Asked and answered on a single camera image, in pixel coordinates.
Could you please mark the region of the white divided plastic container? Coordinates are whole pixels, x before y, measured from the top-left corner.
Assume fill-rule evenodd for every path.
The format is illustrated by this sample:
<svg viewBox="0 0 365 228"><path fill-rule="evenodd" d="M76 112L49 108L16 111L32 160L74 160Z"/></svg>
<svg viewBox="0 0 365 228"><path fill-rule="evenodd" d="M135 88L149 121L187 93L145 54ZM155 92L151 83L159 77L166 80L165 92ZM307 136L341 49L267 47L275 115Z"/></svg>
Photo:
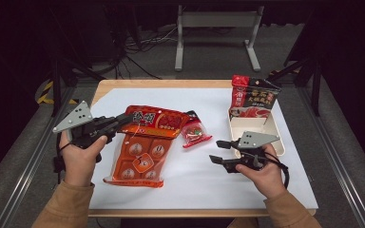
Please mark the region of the white divided plastic container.
<svg viewBox="0 0 365 228"><path fill-rule="evenodd" d="M240 118L233 117L230 124L231 138L233 141L241 137L244 131L259 132L262 134L280 134L281 113L274 107L267 118Z"/></svg>

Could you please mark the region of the aluminium floor rail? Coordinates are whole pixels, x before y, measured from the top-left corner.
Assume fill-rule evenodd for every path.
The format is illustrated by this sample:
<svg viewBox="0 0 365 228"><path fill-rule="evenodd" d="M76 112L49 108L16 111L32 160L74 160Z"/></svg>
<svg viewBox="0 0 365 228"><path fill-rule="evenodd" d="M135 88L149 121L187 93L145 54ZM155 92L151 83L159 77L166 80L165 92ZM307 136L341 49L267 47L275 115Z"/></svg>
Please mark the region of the aluminium floor rail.
<svg viewBox="0 0 365 228"><path fill-rule="evenodd" d="M350 207L355 215L359 227L365 228L365 205L357 190L355 189L354 182L352 181L348 171L345 168L345 165L339 157L336 148L329 137L325 125L323 124L320 117L315 114L315 111L311 106L311 98L308 95L307 90L302 87L298 88L298 95L302 102L305 104L308 113L311 115L311 119L313 120L317 133L323 141L323 145L326 150L326 157L333 167L339 185L345 195L345 198L350 204Z"/></svg>
<svg viewBox="0 0 365 228"><path fill-rule="evenodd" d="M29 189L40 162L44 157L45 151L48 147L48 141L52 135L52 128L58 123L59 118L65 112L68 100L72 97L74 90L74 87L67 87L61 93L61 104L55 115L53 117L49 117L48 123L43 131L43 135L33 150L24 171L16 182L10 198L0 215L0 228L9 228L17 209Z"/></svg>

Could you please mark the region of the grey metal stand frame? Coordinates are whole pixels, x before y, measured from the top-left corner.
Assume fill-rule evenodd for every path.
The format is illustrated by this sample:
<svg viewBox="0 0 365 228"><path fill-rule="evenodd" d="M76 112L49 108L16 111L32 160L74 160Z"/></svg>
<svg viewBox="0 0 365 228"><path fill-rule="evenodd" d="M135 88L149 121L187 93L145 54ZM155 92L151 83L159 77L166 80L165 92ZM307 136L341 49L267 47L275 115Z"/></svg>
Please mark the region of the grey metal stand frame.
<svg viewBox="0 0 365 228"><path fill-rule="evenodd" d="M255 40L262 19L264 6L250 11L186 11L178 7L175 70L183 70L184 28L250 28L251 34L243 43L254 71L260 72L260 64L254 50Z"/></svg>

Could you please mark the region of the white table mat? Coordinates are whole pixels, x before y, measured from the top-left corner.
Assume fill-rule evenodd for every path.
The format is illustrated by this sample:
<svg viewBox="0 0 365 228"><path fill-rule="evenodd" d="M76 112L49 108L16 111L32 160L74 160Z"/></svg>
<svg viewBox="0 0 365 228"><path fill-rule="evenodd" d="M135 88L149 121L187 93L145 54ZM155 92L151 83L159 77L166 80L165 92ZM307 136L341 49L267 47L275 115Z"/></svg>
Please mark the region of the white table mat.
<svg viewBox="0 0 365 228"><path fill-rule="evenodd" d="M227 110L229 88L114 88L91 108L92 115L117 116L130 105L151 105L181 112L194 110L212 139L183 148L183 138L174 142L162 170L163 187L117 186L103 182L124 139L117 135L102 151L103 159L93 176L92 209L120 210L235 210L263 209L264 196L241 174L229 174L210 161L212 155L225 159L232 152L216 146L217 140L231 139Z"/></svg>

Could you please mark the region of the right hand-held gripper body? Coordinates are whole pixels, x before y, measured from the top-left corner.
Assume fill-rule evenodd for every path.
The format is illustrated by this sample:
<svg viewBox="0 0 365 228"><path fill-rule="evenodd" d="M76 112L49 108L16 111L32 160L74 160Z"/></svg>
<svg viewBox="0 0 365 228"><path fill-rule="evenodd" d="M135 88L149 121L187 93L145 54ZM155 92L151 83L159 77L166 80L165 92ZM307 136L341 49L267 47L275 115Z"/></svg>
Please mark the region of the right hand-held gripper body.
<svg viewBox="0 0 365 228"><path fill-rule="evenodd" d="M236 141L230 141L239 143L239 148L236 150L239 152L240 157L238 159L225 160L230 164L230 168L225 168L226 171L228 173L238 173L236 169L237 164L242 164L253 170L260 171L268 161L266 152L262 147L278 139L279 136L276 135L244 131L242 136Z"/></svg>

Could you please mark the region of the black tripod stand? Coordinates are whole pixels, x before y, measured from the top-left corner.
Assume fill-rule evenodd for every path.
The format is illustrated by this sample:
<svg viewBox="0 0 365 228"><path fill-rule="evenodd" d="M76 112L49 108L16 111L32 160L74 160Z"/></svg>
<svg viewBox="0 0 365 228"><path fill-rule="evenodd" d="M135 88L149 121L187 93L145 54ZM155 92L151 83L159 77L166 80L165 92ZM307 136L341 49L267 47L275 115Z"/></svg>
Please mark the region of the black tripod stand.
<svg viewBox="0 0 365 228"><path fill-rule="evenodd" d="M67 86L75 86L77 83L76 77L72 76L71 70L78 69L88 77L101 82L104 77L96 72L82 66L68 57L66 57L60 50L50 49L48 55L51 60L52 76L50 79L53 82L53 111L52 116L55 117L60 109L63 107L63 98L61 92L61 81L64 80Z"/></svg>
<svg viewBox="0 0 365 228"><path fill-rule="evenodd" d="M289 75L295 70L298 71L297 76L293 79L295 86L306 87L309 81L312 81L311 107L315 115L318 116L321 68L319 64L319 55L314 50L296 57L295 51L292 49L284 61L284 68L275 73L271 73L267 77L267 80L270 82L277 82L279 79Z"/></svg>

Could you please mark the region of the yellow black hazard tape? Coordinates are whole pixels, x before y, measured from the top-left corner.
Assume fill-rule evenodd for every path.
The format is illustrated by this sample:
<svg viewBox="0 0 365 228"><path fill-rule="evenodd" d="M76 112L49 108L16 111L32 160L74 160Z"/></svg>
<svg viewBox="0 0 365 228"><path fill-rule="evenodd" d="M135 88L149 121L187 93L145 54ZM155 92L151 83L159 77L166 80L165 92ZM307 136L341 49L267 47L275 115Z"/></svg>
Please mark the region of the yellow black hazard tape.
<svg viewBox="0 0 365 228"><path fill-rule="evenodd" d="M50 92L50 90L53 88L53 82L51 80L48 80L47 83L44 85L43 90L40 94L40 96L38 97L38 99L36 100L36 102L38 104L49 104L49 105L53 105L54 104L54 100L50 99L48 97L48 94Z"/></svg>

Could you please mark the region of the person's right hand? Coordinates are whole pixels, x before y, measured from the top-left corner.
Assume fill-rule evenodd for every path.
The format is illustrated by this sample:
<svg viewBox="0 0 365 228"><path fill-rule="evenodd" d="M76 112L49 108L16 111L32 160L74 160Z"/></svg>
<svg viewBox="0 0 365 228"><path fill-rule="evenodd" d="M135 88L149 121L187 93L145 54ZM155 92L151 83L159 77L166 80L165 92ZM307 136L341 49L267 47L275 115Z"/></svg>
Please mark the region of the person's right hand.
<svg viewBox="0 0 365 228"><path fill-rule="evenodd" d="M238 164L236 169L251 180L267 199L275 198L286 191L281 169L276 164L268 162L260 171L255 171L242 164Z"/></svg>

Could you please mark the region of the large black red soup packet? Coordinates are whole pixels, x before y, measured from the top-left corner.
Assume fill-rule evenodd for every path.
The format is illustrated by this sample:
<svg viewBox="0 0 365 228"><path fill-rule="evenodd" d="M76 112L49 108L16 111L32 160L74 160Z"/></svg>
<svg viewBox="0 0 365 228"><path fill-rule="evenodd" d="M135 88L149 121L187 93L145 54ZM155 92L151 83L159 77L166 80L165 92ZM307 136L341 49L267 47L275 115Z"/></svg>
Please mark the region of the large black red soup packet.
<svg viewBox="0 0 365 228"><path fill-rule="evenodd" d="M230 118L268 118L281 92L279 85L243 75L234 75L231 85Z"/></svg>

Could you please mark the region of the person's left hand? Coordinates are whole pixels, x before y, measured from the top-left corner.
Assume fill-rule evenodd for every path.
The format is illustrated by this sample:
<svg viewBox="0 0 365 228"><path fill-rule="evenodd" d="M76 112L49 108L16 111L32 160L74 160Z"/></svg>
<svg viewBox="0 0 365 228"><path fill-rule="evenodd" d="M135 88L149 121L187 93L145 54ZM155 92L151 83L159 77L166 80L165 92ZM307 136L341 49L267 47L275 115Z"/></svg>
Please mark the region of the person's left hand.
<svg viewBox="0 0 365 228"><path fill-rule="evenodd" d="M96 157L105 147L106 142L107 137L102 136L87 149L82 149L69 142L67 133L62 133L59 146L66 166L64 182L77 187L90 186Z"/></svg>

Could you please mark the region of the small red black packet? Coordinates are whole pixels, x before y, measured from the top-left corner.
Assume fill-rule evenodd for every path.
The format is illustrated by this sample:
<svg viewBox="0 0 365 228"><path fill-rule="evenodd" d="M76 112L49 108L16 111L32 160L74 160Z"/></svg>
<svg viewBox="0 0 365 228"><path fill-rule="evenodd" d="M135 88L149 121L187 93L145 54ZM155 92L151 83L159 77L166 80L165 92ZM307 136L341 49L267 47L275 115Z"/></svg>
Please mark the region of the small red black packet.
<svg viewBox="0 0 365 228"><path fill-rule="evenodd" d="M182 128L182 137L184 138L183 148L189 148L198 143L203 143L212 138L207 133L201 119L194 110L187 111L188 122Z"/></svg>

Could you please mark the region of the large orange seasoning cube packet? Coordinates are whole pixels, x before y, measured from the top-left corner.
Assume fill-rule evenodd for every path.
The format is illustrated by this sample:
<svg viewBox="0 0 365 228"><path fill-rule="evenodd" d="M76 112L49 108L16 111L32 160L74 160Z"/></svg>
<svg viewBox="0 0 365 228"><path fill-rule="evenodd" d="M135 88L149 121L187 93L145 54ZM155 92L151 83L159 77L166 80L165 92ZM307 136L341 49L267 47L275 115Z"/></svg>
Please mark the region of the large orange seasoning cube packet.
<svg viewBox="0 0 365 228"><path fill-rule="evenodd" d="M130 105L125 113L132 123L125 133L112 174L104 182L121 186L163 186L161 173L168 151L189 116L181 111L149 105Z"/></svg>

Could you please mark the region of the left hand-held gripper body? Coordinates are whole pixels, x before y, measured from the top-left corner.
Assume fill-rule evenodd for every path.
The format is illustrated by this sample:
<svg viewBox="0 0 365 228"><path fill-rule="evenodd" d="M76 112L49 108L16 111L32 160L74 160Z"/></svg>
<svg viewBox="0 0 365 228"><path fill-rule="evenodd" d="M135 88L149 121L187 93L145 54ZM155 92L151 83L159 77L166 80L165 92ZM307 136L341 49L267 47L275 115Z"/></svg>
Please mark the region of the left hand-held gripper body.
<svg viewBox="0 0 365 228"><path fill-rule="evenodd" d="M110 143L114 136L106 134L109 126L117 125L115 117L94 118L85 101L80 102L65 118L53 127L53 133L66 132L68 140L83 149L90 147L97 139L106 135Z"/></svg>

